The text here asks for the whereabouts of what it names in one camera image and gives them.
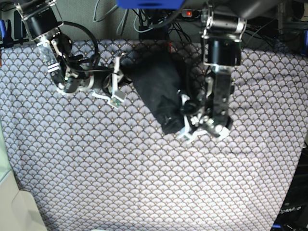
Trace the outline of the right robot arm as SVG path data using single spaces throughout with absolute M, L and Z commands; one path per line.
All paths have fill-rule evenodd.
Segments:
M 124 77 L 120 69 L 121 55 L 112 64 L 100 66 L 101 56 L 95 36 L 82 25 L 58 21 L 52 9 L 56 5 L 54 0 L 16 0 L 14 5 L 60 94 L 91 90 L 93 97 L 106 100 L 115 109 L 120 107 L 126 98 L 119 89 Z M 84 31 L 93 43 L 94 53 L 89 58 L 73 55 L 73 42 L 60 30 L 61 26 L 73 26 Z

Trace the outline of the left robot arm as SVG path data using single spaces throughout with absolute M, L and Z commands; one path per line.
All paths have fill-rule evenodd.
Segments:
M 187 143 L 209 134 L 227 137 L 232 127 L 229 100 L 231 73 L 241 64 L 241 42 L 247 21 L 277 6 L 278 0 L 208 0 L 200 15 L 202 61 L 207 67 L 199 93 L 193 93 L 190 68 L 186 71 L 187 92 L 181 94 L 184 127 L 178 138 Z

